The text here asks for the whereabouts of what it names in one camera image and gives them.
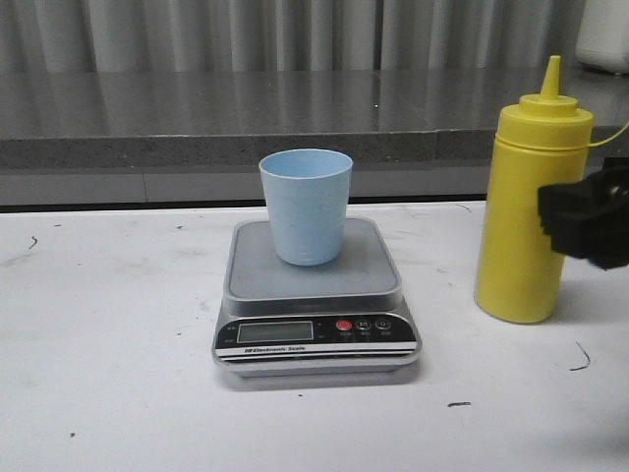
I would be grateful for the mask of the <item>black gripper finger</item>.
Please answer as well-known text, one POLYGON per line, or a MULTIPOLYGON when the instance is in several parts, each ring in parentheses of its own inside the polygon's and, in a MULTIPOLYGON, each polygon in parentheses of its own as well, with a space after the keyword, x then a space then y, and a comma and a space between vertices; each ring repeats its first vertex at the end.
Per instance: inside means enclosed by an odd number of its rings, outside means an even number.
POLYGON ((550 248, 601 269, 628 265, 628 169, 607 167, 581 181, 538 189, 550 248))

